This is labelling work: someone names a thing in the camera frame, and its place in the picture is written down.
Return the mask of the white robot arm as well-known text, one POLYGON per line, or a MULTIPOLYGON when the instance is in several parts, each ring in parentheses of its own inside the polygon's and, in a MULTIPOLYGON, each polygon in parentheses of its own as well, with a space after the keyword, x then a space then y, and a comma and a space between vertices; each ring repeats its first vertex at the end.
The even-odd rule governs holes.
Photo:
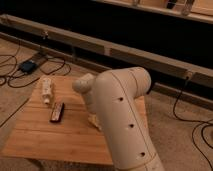
POLYGON ((135 103, 150 86, 142 67, 88 73, 72 83, 97 116, 117 171, 165 171, 135 103))

